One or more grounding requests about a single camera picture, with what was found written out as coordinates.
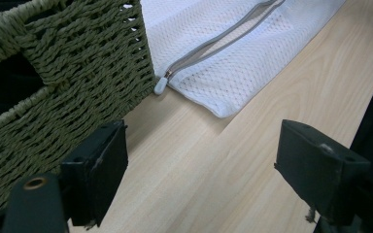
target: wooden table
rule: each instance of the wooden table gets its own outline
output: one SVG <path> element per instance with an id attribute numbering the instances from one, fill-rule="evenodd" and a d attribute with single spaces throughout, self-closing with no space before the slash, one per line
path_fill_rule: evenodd
<path id="1" fill-rule="evenodd" d="M 312 232 L 273 168 L 281 121 L 348 147 L 372 93 L 373 0 L 347 0 L 238 115 L 216 118 L 169 88 L 128 114 L 129 166 L 91 232 Z"/>

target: wicker basket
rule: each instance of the wicker basket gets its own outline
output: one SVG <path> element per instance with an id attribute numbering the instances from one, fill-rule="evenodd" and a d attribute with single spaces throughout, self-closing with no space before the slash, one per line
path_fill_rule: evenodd
<path id="1" fill-rule="evenodd" d="M 0 116 L 0 210 L 16 180 L 56 173 L 155 83 L 139 1 L 32 0 L 0 13 L 0 61 L 19 52 L 45 86 Z"/>

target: mesh bag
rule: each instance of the mesh bag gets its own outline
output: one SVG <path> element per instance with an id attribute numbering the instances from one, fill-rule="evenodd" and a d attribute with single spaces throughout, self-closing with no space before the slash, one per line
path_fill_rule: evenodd
<path id="1" fill-rule="evenodd" d="M 234 115 L 292 61 L 344 1 L 286 0 L 229 47 L 177 72 L 169 85 L 217 117 Z M 174 61 L 266 2 L 271 0 L 161 0 L 157 7 L 156 1 L 143 0 L 155 73 L 163 77 Z M 258 21 L 249 20 L 233 33 L 241 34 Z"/>
<path id="2" fill-rule="evenodd" d="M 33 0 L 0 13 L 0 61 L 19 52 L 44 87 L 0 116 L 0 209 L 16 180 L 56 173 L 155 84 L 138 1 Z"/>

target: white fabric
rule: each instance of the white fabric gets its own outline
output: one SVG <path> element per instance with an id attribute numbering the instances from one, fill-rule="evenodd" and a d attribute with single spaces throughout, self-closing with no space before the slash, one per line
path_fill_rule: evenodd
<path id="1" fill-rule="evenodd" d="M 266 0 L 142 0 L 155 74 Z M 324 27 L 345 0 L 286 0 L 255 30 L 177 73 L 169 85 L 217 117 L 240 111 Z"/>

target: zipper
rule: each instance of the zipper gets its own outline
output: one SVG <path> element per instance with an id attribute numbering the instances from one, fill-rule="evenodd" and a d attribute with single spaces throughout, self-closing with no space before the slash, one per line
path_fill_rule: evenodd
<path id="1" fill-rule="evenodd" d="M 172 63 L 165 72 L 165 75 L 159 78 L 157 82 L 154 93 L 157 95 L 162 94 L 166 85 L 171 82 L 171 79 L 181 70 L 195 65 L 198 62 L 201 62 L 218 52 L 229 47 L 242 37 L 246 36 L 248 33 L 253 31 L 258 27 L 276 8 L 281 6 L 285 0 L 270 0 L 263 3 L 256 4 L 243 18 L 241 18 L 237 23 L 229 27 L 227 30 L 219 34 L 219 36 L 203 43 L 194 50 L 188 52 L 186 55 L 181 57 Z M 239 29 L 241 26 L 244 26 L 246 22 L 251 21 L 259 17 L 259 19 L 248 28 L 244 33 L 239 34 L 237 37 L 228 37 L 232 34 L 233 31 Z"/>

